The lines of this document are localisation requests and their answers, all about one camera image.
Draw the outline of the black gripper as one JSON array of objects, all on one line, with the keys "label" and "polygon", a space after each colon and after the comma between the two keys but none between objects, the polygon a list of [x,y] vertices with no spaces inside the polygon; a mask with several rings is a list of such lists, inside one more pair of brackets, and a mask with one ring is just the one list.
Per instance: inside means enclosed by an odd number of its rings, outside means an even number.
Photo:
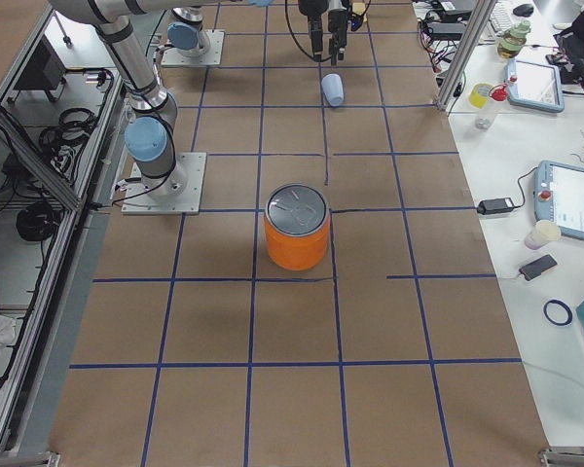
[{"label": "black gripper", "polygon": [[337,65],[344,59],[347,46],[347,0],[299,0],[300,13],[309,19],[311,57],[322,59],[322,15],[328,13],[330,63]]}]

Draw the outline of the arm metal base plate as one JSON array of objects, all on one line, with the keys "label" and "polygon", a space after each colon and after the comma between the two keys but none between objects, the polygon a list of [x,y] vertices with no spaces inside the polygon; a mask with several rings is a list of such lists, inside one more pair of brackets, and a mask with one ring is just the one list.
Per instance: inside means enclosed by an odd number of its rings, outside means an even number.
[{"label": "arm metal base plate", "polygon": [[145,177],[128,185],[122,202],[126,215],[197,215],[201,208],[201,190],[206,168],[206,153],[178,153],[176,166],[169,178],[161,181]]},{"label": "arm metal base plate", "polygon": [[186,28],[167,31],[167,42],[161,49],[162,67],[218,66],[223,54],[225,31],[204,29],[193,31]]}]

